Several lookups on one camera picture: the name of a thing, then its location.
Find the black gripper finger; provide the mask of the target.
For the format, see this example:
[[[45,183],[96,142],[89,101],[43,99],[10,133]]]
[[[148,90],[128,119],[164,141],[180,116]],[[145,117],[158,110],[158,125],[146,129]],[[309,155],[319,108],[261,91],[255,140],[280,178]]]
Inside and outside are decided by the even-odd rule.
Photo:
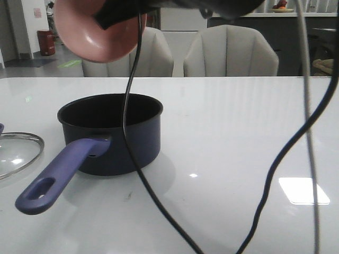
[[[125,0],[104,1],[102,7],[92,17],[104,30],[120,22],[146,14],[160,8],[162,1]]]

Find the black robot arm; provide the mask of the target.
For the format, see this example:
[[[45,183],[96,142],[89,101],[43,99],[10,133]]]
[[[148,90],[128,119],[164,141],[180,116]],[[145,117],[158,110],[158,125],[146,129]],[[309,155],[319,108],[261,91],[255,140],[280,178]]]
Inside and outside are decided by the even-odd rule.
[[[146,14],[159,8],[197,9],[202,12],[204,18],[207,18],[209,14],[217,13],[226,19],[233,20],[251,13],[262,3],[262,0],[104,1],[102,7],[93,14],[93,18],[104,30],[139,14]]]

